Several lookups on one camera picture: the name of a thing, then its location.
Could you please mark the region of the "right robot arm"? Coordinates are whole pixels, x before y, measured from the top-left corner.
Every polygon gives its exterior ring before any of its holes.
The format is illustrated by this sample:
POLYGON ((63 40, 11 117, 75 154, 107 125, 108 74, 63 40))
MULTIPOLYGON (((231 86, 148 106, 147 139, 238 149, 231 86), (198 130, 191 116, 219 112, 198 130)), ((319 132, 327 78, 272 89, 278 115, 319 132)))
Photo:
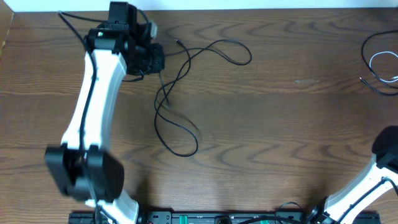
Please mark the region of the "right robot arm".
POLYGON ((303 223, 353 223, 376 199, 397 191, 397 126, 388 126, 375 139, 366 167, 345 187, 326 197, 303 223))

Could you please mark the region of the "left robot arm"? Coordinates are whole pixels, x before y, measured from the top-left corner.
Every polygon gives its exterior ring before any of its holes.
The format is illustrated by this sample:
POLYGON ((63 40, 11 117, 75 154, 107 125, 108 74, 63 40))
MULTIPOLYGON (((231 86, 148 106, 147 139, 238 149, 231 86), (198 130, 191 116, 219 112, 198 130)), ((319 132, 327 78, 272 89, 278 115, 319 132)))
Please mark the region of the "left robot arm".
POLYGON ((48 146, 45 163, 59 191, 94 208, 93 223, 144 223, 139 204, 123 189, 124 167, 110 153, 110 129, 119 87, 165 67, 155 42, 157 25, 140 24, 141 13, 113 1, 108 19, 81 38, 85 73, 76 108, 59 146, 48 146))

